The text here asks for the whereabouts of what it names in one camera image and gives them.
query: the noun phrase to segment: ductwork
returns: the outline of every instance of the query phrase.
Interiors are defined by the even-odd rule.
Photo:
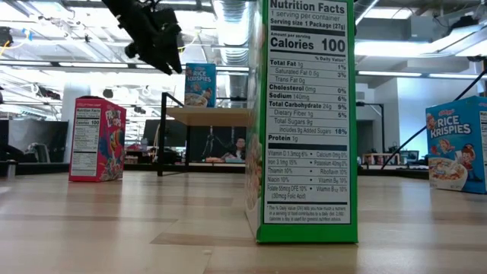
[[[225,46],[246,46],[250,38],[250,22],[253,19],[253,3],[241,0],[213,1],[218,17],[218,39]],[[248,49],[223,49],[224,65],[248,65]],[[246,75],[230,75],[228,88],[231,97],[247,97]]]
[[[379,2],[379,0],[358,0],[353,4],[355,24],[360,23],[364,16]]]

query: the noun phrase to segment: wooden shelf board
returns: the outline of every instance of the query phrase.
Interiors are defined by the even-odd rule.
[[[247,126],[249,113],[235,108],[167,108],[167,115],[187,126]]]

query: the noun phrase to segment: rice krispies cereal box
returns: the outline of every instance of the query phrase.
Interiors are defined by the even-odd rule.
[[[215,107],[215,64],[186,64],[184,105],[187,107]]]
[[[99,97],[76,100],[69,180],[121,179],[125,158],[126,109]]]
[[[429,180],[433,187],[485,194],[487,98],[426,109]]]

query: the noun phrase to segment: computer monitor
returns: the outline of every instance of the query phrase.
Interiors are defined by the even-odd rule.
[[[34,119],[8,121],[8,144],[20,151],[27,151],[33,144],[47,151],[44,158],[51,163],[64,161],[68,122],[37,121]]]
[[[159,119],[145,121],[143,138],[147,139],[149,146],[154,145],[154,138],[159,127]],[[164,147],[186,146],[186,125],[176,120],[166,120]]]
[[[8,145],[8,120],[0,119],[0,145]]]

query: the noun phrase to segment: box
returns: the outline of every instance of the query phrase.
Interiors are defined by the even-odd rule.
[[[353,1],[285,4],[251,24],[247,219],[262,244],[356,243]]]
[[[426,109],[429,180],[433,187],[485,194],[487,98]]]
[[[215,107],[215,64],[186,64],[184,105],[187,107]]]
[[[76,99],[69,180],[122,178],[126,109],[98,97]]]

